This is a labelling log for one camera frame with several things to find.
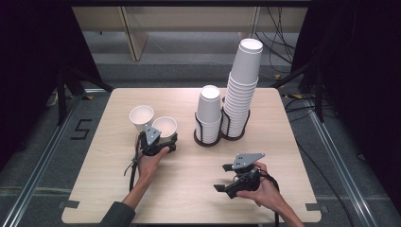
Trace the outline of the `black metal stand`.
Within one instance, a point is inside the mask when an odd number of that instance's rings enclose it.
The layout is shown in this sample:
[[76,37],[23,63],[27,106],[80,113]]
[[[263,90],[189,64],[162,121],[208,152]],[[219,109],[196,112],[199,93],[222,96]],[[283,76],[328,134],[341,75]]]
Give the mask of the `black metal stand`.
[[302,81],[298,86],[298,90],[303,93],[308,93],[311,89],[315,91],[315,114],[318,119],[323,122],[323,76],[321,67],[317,61],[310,61],[293,71],[283,79],[279,79],[272,84],[272,88],[279,88],[282,85],[302,76]]
[[73,96],[82,96],[84,94],[84,88],[81,85],[82,80],[89,81],[90,83],[107,92],[111,92],[113,90],[113,87],[103,82],[101,78],[92,77],[76,67],[63,67],[57,74],[59,125],[61,125],[67,118],[65,89],[68,88]]

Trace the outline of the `aluminium floor rail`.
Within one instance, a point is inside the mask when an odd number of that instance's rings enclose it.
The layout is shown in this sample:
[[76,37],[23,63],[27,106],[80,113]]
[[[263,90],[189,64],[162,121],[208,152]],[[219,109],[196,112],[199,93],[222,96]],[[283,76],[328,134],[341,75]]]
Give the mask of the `aluminium floor rail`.
[[305,103],[307,105],[314,105],[314,108],[310,113],[310,118],[319,136],[321,137],[325,150],[327,151],[328,156],[334,168],[336,169],[344,190],[350,202],[352,203],[362,226],[377,227],[377,222],[375,220],[375,217],[373,216],[371,208],[369,207],[365,198],[362,196],[362,193],[359,190],[354,178],[352,177],[349,168],[343,161],[340,152],[332,139],[331,134],[319,117],[319,105],[311,100],[307,100]]
[[67,108],[64,119],[55,128],[49,142],[47,143],[41,157],[39,158],[37,164],[31,171],[29,178],[25,185],[19,190],[18,197],[10,208],[8,215],[5,220],[0,224],[0,227],[17,227],[22,216],[28,207],[31,198],[42,179],[47,167],[54,156],[56,148],[58,147],[65,130],[69,124],[70,118],[80,103],[82,96],[73,96],[71,103]]

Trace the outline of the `white paper cup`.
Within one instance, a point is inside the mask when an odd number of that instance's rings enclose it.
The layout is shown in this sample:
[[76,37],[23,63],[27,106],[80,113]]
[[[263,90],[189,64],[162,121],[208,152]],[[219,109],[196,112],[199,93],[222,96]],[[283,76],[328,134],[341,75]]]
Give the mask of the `white paper cup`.
[[143,131],[154,116],[153,109],[148,105],[140,105],[133,108],[130,112],[129,119],[138,131]]
[[177,122],[169,116],[161,116],[154,120],[152,127],[161,132],[160,141],[170,140],[177,131]]

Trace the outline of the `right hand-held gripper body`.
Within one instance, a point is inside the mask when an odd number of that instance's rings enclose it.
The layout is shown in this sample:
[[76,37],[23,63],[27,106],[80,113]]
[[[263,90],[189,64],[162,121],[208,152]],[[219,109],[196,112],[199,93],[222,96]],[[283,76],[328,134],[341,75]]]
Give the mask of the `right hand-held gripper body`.
[[228,185],[231,189],[226,193],[230,199],[233,199],[238,191],[255,191],[258,188],[260,185],[260,172],[254,163],[264,156],[264,153],[237,154],[232,163],[235,178]]

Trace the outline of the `short stack of paper cups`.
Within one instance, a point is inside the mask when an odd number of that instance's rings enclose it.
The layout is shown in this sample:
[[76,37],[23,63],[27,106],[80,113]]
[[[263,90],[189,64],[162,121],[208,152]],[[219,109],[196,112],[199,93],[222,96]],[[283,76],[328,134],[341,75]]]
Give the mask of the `short stack of paper cups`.
[[205,85],[200,91],[196,111],[196,138],[205,145],[215,143],[220,122],[220,90],[214,85]]

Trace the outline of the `tall stack of paper cups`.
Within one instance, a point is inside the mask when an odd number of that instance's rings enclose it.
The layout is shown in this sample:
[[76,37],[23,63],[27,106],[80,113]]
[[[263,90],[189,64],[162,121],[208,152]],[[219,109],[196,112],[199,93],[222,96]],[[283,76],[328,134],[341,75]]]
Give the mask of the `tall stack of paper cups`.
[[222,108],[221,132],[226,137],[241,137],[245,130],[259,79],[262,51],[263,44],[255,39],[239,43]]

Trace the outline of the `black curtain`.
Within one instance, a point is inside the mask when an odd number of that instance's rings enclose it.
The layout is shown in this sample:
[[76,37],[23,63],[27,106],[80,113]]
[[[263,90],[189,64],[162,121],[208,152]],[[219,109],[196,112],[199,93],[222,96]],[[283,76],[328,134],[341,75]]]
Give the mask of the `black curtain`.
[[100,78],[72,8],[0,0],[0,170],[42,113],[62,69]]
[[313,0],[292,64],[301,67],[342,6],[323,84],[401,215],[401,0]]

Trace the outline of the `black wire cup holder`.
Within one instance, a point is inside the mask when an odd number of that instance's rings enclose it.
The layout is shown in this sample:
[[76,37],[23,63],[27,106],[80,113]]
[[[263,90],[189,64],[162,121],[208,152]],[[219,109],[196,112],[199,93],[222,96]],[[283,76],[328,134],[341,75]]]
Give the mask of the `black wire cup holder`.
[[[248,111],[247,117],[246,117],[246,121],[245,121],[245,125],[242,128],[241,134],[239,134],[239,136],[237,136],[237,137],[232,137],[232,136],[229,135],[229,132],[230,132],[230,129],[231,129],[231,126],[232,126],[232,123],[233,123],[231,117],[225,112],[224,108],[221,108],[220,113],[221,113],[220,125],[219,125],[220,130],[218,131],[217,138],[212,143],[206,143],[205,142],[205,139],[203,137],[203,132],[204,132],[203,125],[202,125],[201,121],[198,119],[198,117],[195,116],[196,128],[195,128],[195,130],[193,132],[193,138],[194,138],[195,142],[199,146],[212,147],[212,146],[215,146],[220,141],[221,138],[223,138],[225,140],[228,140],[228,141],[237,141],[237,140],[241,139],[244,136],[248,121],[249,121],[250,116],[251,116],[251,111]],[[227,129],[225,131],[223,131],[221,129],[224,120],[227,120]]]

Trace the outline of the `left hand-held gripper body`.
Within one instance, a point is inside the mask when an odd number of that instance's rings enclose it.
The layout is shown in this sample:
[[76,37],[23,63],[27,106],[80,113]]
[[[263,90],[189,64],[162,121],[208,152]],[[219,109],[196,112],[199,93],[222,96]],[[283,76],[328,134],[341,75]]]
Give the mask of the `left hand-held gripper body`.
[[[139,134],[140,151],[147,156],[154,156],[158,154],[162,148],[169,147],[171,139],[167,142],[161,142],[160,135],[160,131],[150,125],[146,125],[145,129]],[[175,150],[176,148],[169,148],[169,152]]]

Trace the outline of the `beige wooden shelf unit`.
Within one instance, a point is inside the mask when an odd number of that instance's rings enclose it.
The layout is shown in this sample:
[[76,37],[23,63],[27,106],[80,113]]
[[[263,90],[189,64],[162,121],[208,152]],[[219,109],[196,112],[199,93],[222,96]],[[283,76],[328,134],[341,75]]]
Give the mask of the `beige wooden shelf unit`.
[[298,33],[306,9],[295,7],[74,7],[83,31],[121,31],[139,61],[151,31],[235,32],[240,39],[281,27]]

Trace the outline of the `person's right hand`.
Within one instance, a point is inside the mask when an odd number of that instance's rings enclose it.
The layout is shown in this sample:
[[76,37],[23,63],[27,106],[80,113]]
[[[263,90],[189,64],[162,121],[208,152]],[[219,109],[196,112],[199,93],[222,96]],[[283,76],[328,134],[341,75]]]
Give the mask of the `person's right hand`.
[[260,178],[260,185],[255,191],[238,191],[236,195],[243,199],[253,200],[258,206],[264,206],[274,212],[279,211],[282,197],[274,184],[265,177]]

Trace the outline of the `grey tape piece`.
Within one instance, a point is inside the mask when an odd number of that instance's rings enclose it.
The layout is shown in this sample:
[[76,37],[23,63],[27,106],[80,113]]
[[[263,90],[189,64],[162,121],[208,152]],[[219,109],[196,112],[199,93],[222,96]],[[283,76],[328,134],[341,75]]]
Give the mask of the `grey tape piece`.
[[306,203],[305,208],[307,211],[320,211],[322,213],[328,213],[327,206],[319,205],[318,203]]

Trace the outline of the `person's left hand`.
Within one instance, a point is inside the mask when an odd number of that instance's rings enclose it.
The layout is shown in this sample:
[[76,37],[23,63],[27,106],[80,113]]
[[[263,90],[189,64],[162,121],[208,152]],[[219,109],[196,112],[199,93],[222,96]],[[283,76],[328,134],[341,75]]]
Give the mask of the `person's left hand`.
[[138,162],[139,178],[137,185],[149,186],[157,172],[158,165],[162,158],[169,152],[169,147],[164,147],[161,151],[154,156],[147,156],[141,154]]

